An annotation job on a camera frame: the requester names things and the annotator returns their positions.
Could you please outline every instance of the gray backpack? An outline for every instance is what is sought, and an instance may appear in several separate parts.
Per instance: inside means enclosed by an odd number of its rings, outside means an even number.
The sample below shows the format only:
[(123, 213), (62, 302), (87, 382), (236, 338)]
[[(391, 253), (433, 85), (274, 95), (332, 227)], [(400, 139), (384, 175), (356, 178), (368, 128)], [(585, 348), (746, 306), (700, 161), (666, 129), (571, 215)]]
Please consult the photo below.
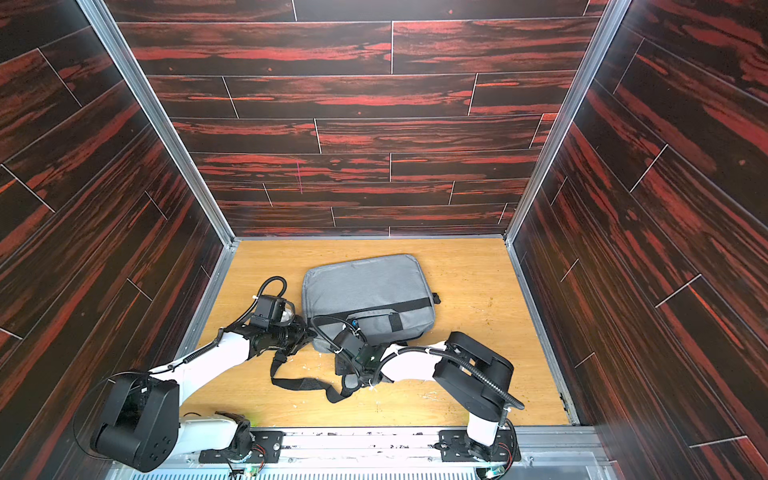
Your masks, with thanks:
[[(320, 316), (314, 324), (331, 339), (343, 329), (334, 318), (356, 322), (371, 345), (416, 339), (435, 325), (435, 297), (411, 255), (318, 266), (304, 276), (301, 298), (304, 316)], [(313, 346), (331, 351), (322, 338)]]

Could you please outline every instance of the aluminum frame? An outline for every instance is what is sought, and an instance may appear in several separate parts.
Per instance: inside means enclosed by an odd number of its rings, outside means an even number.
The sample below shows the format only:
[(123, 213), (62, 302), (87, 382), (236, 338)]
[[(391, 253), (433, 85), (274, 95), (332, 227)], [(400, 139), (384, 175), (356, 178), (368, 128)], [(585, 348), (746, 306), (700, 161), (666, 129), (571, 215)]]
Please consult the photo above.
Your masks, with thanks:
[(131, 89), (141, 109), (149, 118), (149, 122), (157, 132), (161, 141), (179, 167), (181, 176), (184, 177), (190, 190), (203, 208), (208, 220), (210, 220), (221, 243), (228, 247), (232, 244), (235, 234), (230, 228), (227, 219), (224, 218), (221, 209), (217, 205), (214, 196), (208, 190), (203, 177), (197, 170), (187, 148), (182, 143), (170, 118), (165, 113), (157, 95), (147, 80), (147, 76), (141, 70), (138, 61), (134, 57), (131, 48), (125, 41), (122, 32), (115, 23), (109, 8), (103, 0), (77, 0), (78, 5), (85, 13), (85, 17), (91, 23), (96, 35), (101, 40), (107, 53), (123, 75), (128, 88)]
[(614, 40), (614, 36), (619, 29), (621, 21), (624, 19), (624, 14), (627, 13), (631, 1), (611, 0), (600, 17), (598, 27), (592, 35), (592, 41), (590, 41), (587, 51), (584, 53), (584, 58), (581, 59), (581, 64), (576, 71), (571, 88), (568, 89), (568, 93), (565, 95), (565, 100), (560, 107), (558, 117), (554, 121), (554, 125), (552, 125), (552, 130), (544, 143), (544, 147), (541, 149), (541, 154), (531, 174), (531, 179), (525, 187), (525, 192), (523, 192), (515, 215), (512, 217), (512, 222), (510, 222), (509, 228), (505, 233), (508, 245), (515, 241), (520, 227), (522, 227), (523, 221), (533, 205), (533, 200), (536, 198), (538, 191), (541, 189), (541, 184), (544, 183), (544, 178), (552, 166), (554, 157), (560, 150), (565, 135), (568, 133), (568, 129), (576, 117), (576, 112), (578, 112), (581, 102), (584, 101), (587, 90), (592, 84), (595, 74), (598, 72), (598, 68), (605, 57), (605, 52), (607, 52), (608, 47)]

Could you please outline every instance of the backpack strap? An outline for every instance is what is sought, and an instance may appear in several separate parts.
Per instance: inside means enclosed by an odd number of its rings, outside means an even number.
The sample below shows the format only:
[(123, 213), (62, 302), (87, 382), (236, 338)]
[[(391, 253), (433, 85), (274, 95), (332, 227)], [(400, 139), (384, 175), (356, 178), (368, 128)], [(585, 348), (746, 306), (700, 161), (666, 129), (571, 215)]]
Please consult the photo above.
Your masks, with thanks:
[(286, 357), (284, 354), (280, 352), (275, 352), (275, 358), (272, 360), (272, 366), (270, 367), (270, 377), (272, 378), (272, 385), (279, 386), (281, 389), (286, 390), (294, 390), (294, 391), (303, 391), (303, 390), (325, 390), (326, 391), (326, 398), (331, 403), (338, 403), (341, 402), (344, 399), (348, 399), (354, 392), (356, 392), (360, 385), (356, 381), (356, 386), (354, 388), (348, 388), (347, 387), (347, 377), (343, 377), (342, 381), (342, 388), (341, 392), (337, 392), (336, 389), (333, 388), (333, 385), (330, 383), (326, 383), (319, 379), (276, 379), (275, 374), (277, 374), (277, 370), (280, 368), (281, 365), (283, 365), (288, 360), (288, 357)]

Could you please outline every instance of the black cable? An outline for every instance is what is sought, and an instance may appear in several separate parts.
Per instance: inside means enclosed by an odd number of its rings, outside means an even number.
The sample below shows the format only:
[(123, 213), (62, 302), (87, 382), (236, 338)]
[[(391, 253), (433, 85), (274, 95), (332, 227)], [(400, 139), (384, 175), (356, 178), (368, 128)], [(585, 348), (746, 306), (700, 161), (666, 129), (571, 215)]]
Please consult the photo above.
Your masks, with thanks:
[(262, 293), (264, 293), (264, 289), (266, 289), (266, 286), (270, 283), (274, 282), (275, 280), (279, 280), (283, 283), (283, 289), (275, 296), (283, 296), (283, 294), (288, 290), (288, 282), (286, 279), (282, 278), (281, 276), (271, 276), (270, 278), (266, 279), (266, 282), (261, 284), (261, 287), (259, 288), (259, 293), (256, 294), (256, 296), (261, 296)]
[(229, 478), (231, 478), (231, 479), (233, 479), (233, 480), (234, 480), (234, 479), (237, 477), (237, 475), (235, 474), (235, 469), (234, 469), (234, 468), (232, 468), (232, 464), (230, 463), (230, 460), (229, 460), (229, 459), (228, 459), (228, 458), (227, 458), (225, 455), (223, 455), (223, 457), (224, 457), (224, 460), (226, 460), (226, 461), (227, 461), (227, 465), (229, 465), (229, 466), (230, 466), (230, 474), (229, 474)]
[[(338, 319), (336, 317), (334, 317), (334, 316), (318, 315), (318, 316), (314, 316), (314, 317), (310, 318), (310, 326), (317, 332), (318, 335), (320, 335), (325, 341), (327, 341), (328, 344), (331, 345), (331, 347), (336, 349), (336, 351), (334, 352), (336, 355), (340, 356), (342, 359), (344, 359), (344, 361), (346, 361), (349, 364), (349, 366), (352, 367), (352, 370), (355, 372), (355, 375), (357, 376), (357, 379), (358, 379), (358, 382), (359, 382), (360, 381), (360, 376), (362, 374), (360, 373), (360, 370), (355, 365), (355, 362), (349, 357), (349, 355), (347, 355), (347, 353), (344, 351), (344, 349), (342, 349), (340, 346), (336, 345), (333, 342), (333, 340), (331, 340), (331, 338), (325, 332), (323, 332), (320, 328), (318, 328), (318, 326), (315, 324), (315, 319), (317, 319), (317, 318), (332, 318), (334, 320), (338, 320)], [(346, 321), (344, 321), (342, 323), (344, 323), (345, 325), (349, 326), (350, 328), (354, 328), (354, 327), (352, 327)]]
[(356, 336), (356, 337), (360, 338), (360, 339), (362, 340), (362, 342), (363, 342), (363, 343), (368, 343), (368, 338), (366, 337), (366, 334), (365, 334), (365, 333), (363, 333), (363, 332), (362, 332), (362, 330), (361, 330), (361, 329), (360, 329), (358, 326), (354, 326), (354, 325), (352, 324), (352, 322), (350, 322), (349, 320), (347, 320), (347, 319), (340, 319), (340, 318), (339, 318), (339, 317), (337, 317), (337, 316), (332, 316), (332, 315), (315, 315), (315, 316), (314, 316), (314, 317), (312, 317), (312, 319), (311, 319), (311, 320), (313, 321), (312, 327), (313, 327), (315, 330), (319, 330), (319, 329), (318, 329), (317, 325), (315, 325), (315, 324), (314, 324), (314, 320), (315, 320), (315, 319), (323, 319), (323, 318), (324, 318), (324, 319), (331, 319), (331, 320), (333, 320), (334, 322), (343, 323), (344, 325), (346, 325), (346, 326), (348, 326), (348, 327), (349, 327), (349, 329), (352, 331), (352, 334), (353, 334), (354, 336)]
[(398, 350), (397, 353), (390, 353), (384, 360), (382, 360), (382, 362), (379, 364), (379, 367), (376, 368), (376, 371), (373, 373), (373, 379), (379, 378), (379, 375), (381, 375), (381, 372), (382, 372), (382, 367), (389, 360), (394, 359), (400, 354), (408, 353), (408, 352), (428, 353), (429, 355), (441, 356), (442, 358), (445, 358), (454, 363), (457, 363), (461, 367), (466, 369), (468, 372), (470, 372), (472, 376), (477, 377), (478, 380), (486, 384), (491, 390), (498, 393), (499, 396), (501, 396), (507, 403), (509, 403), (510, 405), (512, 405), (518, 410), (525, 410), (525, 404), (523, 402), (516, 399), (514, 396), (510, 395), (502, 387), (496, 385), (496, 383), (493, 380), (488, 378), (486, 374), (481, 372), (480, 369), (472, 365), (468, 360), (463, 359), (460, 356), (454, 355), (453, 353), (446, 352), (445, 350), (434, 349), (426, 346), (406, 346)]
[(83, 404), (83, 401), (84, 401), (84, 400), (85, 400), (85, 399), (86, 399), (86, 398), (87, 398), (87, 397), (88, 397), (90, 394), (92, 394), (92, 393), (93, 393), (93, 392), (94, 392), (94, 391), (95, 391), (95, 390), (96, 390), (98, 387), (100, 387), (102, 383), (105, 383), (105, 382), (109, 381), (109, 379), (111, 379), (111, 378), (113, 378), (113, 377), (116, 377), (116, 376), (120, 376), (120, 375), (125, 375), (125, 374), (127, 374), (127, 373), (137, 373), (137, 372), (119, 372), (119, 373), (115, 373), (115, 374), (112, 374), (112, 375), (110, 375), (110, 376), (108, 376), (108, 377), (104, 377), (103, 379), (101, 379), (101, 380), (99, 380), (98, 382), (96, 382), (96, 385), (92, 386), (92, 387), (91, 387), (91, 388), (90, 388), (90, 389), (89, 389), (89, 390), (88, 390), (88, 391), (85, 393), (85, 395), (83, 395), (83, 398), (80, 400), (80, 403), (78, 404), (77, 408), (75, 408), (75, 409), (74, 409), (74, 413), (72, 413), (72, 420), (71, 420), (71, 424), (72, 424), (72, 438), (74, 439), (74, 443), (75, 443), (75, 444), (78, 446), (78, 448), (80, 449), (80, 451), (81, 451), (81, 452), (83, 452), (84, 454), (86, 454), (87, 456), (89, 456), (89, 457), (91, 457), (91, 458), (95, 458), (95, 459), (97, 459), (97, 460), (112, 460), (112, 458), (109, 458), (109, 457), (97, 457), (96, 455), (91, 455), (90, 453), (88, 453), (88, 452), (86, 452), (86, 451), (85, 451), (85, 449), (82, 447), (82, 445), (80, 445), (80, 442), (78, 441), (78, 433), (77, 433), (77, 430), (76, 430), (76, 429), (75, 429), (75, 427), (74, 427), (74, 420), (75, 420), (75, 418), (76, 418), (76, 417), (77, 417), (77, 415), (78, 415), (78, 410), (80, 409), (80, 405), (82, 405), (82, 404)]

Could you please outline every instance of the black strap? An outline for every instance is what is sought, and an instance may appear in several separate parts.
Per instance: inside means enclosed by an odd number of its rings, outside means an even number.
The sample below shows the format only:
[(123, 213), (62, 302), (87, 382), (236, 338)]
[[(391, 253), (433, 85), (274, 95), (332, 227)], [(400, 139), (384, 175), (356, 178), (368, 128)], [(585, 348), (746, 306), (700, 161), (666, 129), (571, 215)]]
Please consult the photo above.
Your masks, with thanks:
[(399, 313), (394, 312), (389, 314), (389, 327), (392, 328), (393, 332), (402, 330), (402, 320), (400, 319)]
[(326, 383), (318, 379), (276, 379), (275, 374), (277, 370), (283, 365), (288, 358), (282, 353), (275, 353), (275, 359), (272, 361), (270, 367), (270, 377), (272, 377), (272, 385), (279, 386), (281, 389), (303, 391), (303, 390), (325, 390), (326, 398), (331, 403), (338, 403), (344, 399), (349, 398), (360, 387), (357, 386), (354, 389), (348, 389), (344, 381), (342, 381), (341, 393), (337, 392), (333, 385)]
[(322, 325), (328, 325), (330, 323), (334, 323), (332, 319), (324, 318), (329, 316), (332, 316), (337, 319), (345, 320), (348, 316), (353, 315), (354, 313), (368, 312), (370, 310), (391, 309), (391, 310), (395, 310), (397, 313), (403, 313), (403, 312), (410, 312), (413, 310), (426, 308), (427, 306), (432, 306), (432, 299), (425, 296), (424, 298), (419, 298), (416, 300), (407, 300), (405, 302), (390, 303), (389, 305), (369, 306), (367, 308), (349, 310), (347, 312), (324, 313), (319, 319), (315, 320), (315, 324), (317, 326), (322, 326)]

